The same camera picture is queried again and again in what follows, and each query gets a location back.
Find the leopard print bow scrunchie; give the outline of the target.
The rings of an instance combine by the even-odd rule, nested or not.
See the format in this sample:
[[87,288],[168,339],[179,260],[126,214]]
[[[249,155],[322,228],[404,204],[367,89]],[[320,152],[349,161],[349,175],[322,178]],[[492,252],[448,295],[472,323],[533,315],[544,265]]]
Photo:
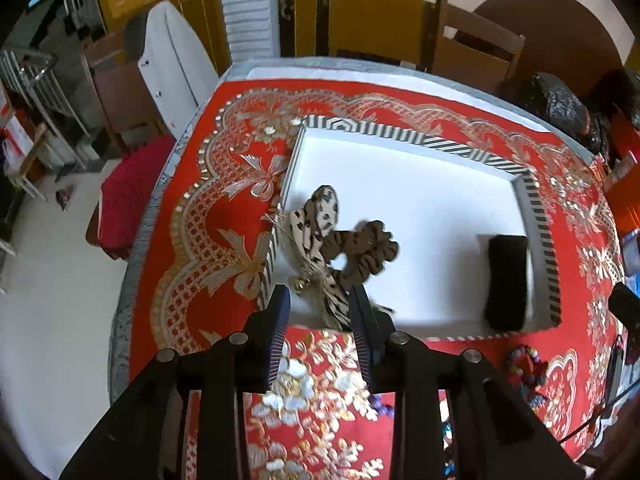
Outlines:
[[348,295],[352,288],[343,286],[331,270],[342,270],[347,263],[339,255],[326,263],[320,254],[324,239],[337,227],[340,202],[332,186],[319,186],[303,206],[283,211],[278,218],[279,246],[293,273],[288,284],[303,304],[319,315],[323,325],[349,332]]

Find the brown striped scrunchie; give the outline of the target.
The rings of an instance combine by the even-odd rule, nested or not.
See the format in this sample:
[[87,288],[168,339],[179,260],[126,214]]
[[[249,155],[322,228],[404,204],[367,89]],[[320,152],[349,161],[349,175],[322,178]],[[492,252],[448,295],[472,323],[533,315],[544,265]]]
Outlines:
[[386,231],[380,220],[364,222],[355,231],[332,231],[320,248],[326,263],[339,255],[347,259],[342,270],[332,269],[333,277],[343,286],[363,284],[371,275],[384,270],[384,263],[394,261],[399,254],[399,244],[393,234]]

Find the black fabric pouch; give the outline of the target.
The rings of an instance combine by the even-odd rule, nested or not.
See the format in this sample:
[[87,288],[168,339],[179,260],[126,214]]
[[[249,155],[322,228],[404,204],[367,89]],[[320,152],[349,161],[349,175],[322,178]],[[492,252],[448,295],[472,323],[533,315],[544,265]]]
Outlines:
[[496,235],[488,243],[489,289],[484,311],[496,333],[519,332],[528,301],[528,239],[523,235]]

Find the red floral tablecloth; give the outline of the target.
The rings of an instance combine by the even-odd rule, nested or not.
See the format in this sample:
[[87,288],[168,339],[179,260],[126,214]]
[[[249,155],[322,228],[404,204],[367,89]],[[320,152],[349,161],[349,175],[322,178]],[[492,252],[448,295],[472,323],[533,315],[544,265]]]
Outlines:
[[[268,217],[302,120],[370,120],[436,134],[496,153],[533,173],[559,261],[562,322],[524,341],[548,362],[538,416],[579,457],[596,433],[588,419],[604,395],[616,334],[606,302],[623,277],[620,245],[600,181],[567,142],[476,106],[357,81],[228,81],[177,143],[142,226],[144,251],[132,300],[129,370],[154,352],[189,353],[239,330],[255,310]],[[255,479],[384,479],[387,417],[375,413],[347,336],[286,335],[273,393],[248,396],[250,474]]]

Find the striped white tray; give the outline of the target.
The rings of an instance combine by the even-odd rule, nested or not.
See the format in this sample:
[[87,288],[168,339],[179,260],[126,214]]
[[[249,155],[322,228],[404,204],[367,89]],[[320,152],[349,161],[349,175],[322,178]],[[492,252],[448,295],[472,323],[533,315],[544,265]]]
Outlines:
[[523,166],[416,130],[311,115],[303,120],[277,201],[303,205],[321,185],[338,198],[341,230],[381,221],[399,246],[367,281],[396,325],[431,340],[489,339],[485,306],[497,235],[525,237],[527,333],[562,320],[559,266],[538,185]]

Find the red cushioned stool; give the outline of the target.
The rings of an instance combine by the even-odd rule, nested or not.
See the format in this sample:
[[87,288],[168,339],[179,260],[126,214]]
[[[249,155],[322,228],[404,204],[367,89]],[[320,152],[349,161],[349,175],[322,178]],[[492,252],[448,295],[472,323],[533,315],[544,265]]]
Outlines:
[[87,231],[89,245],[113,260],[127,260],[160,172],[175,145],[159,136],[132,150],[101,184]]

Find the black plastic bag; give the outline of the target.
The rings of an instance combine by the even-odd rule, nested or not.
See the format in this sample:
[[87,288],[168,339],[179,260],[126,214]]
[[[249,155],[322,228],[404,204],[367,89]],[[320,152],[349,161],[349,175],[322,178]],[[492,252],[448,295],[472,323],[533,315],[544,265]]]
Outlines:
[[608,122],[601,114],[590,112],[557,76],[536,73],[518,90],[518,104],[592,154],[608,154]]

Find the dark round tabletop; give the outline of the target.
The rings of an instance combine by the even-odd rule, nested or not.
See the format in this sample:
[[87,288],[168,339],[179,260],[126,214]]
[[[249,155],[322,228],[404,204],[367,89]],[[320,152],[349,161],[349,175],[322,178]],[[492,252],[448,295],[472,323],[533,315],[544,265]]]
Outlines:
[[525,37],[503,99],[514,100],[538,72],[559,77],[585,96],[605,74],[623,67],[604,25],[577,0],[486,0],[475,13]]

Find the wooden chair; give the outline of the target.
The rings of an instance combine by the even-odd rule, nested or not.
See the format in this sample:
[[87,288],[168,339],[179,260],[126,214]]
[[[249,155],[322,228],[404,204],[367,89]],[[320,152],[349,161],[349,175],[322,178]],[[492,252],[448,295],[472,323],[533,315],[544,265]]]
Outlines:
[[525,41],[488,18],[436,0],[425,67],[430,74],[498,96],[515,74]]

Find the white louvered door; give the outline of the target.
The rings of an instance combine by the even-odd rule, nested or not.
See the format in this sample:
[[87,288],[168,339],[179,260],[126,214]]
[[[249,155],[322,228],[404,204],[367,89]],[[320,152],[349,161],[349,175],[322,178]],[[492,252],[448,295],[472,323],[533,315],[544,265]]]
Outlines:
[[281,55],[278,0],[221,0],[231,61]]

